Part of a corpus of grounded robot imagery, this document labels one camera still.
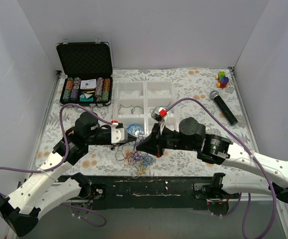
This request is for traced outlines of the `white compartment tray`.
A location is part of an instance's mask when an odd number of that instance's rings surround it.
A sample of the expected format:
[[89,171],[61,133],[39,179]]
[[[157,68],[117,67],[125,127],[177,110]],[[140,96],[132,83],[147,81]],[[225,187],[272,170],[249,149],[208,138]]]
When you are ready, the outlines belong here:
[[131,135],[144,137],[156,121],[155,107],[168,108],[177,101],[170,81],[131,81],[118,83],[114,90],[113,119],[121,122]]

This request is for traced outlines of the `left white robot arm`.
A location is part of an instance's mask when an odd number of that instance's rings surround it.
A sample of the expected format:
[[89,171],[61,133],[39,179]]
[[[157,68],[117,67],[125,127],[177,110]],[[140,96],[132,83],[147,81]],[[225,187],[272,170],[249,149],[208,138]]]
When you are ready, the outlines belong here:
[[122,123],[99,125],[96,114],[84,112],[55,145],[45,162],[22,185],[0,196],[0,215],[18,237],[30,233],[47,212],[72,199],[87,199],[91,181],[82,173],[70,176],[53,187],[89,150],[90,145],[120,146],[136,141]]

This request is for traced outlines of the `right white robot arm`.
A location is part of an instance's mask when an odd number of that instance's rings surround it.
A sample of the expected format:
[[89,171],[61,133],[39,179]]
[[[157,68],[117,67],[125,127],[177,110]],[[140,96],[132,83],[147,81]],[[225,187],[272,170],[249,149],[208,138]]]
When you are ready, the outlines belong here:
[[138,146],[156,157],[165,149],[195,151],[197,158],[209,164],[234,167],[250,172],[251,176],[229,176],[215,173],[209,184],[195,184],[196,195],[214,199],[237,193],[275,195],[288,204],[288,161],[274,159],[259,153],[248,153],[230,139],[207,134],[206,127],[192,117],[179,123],[179,130],[161,128],[154,124],[150,135]]

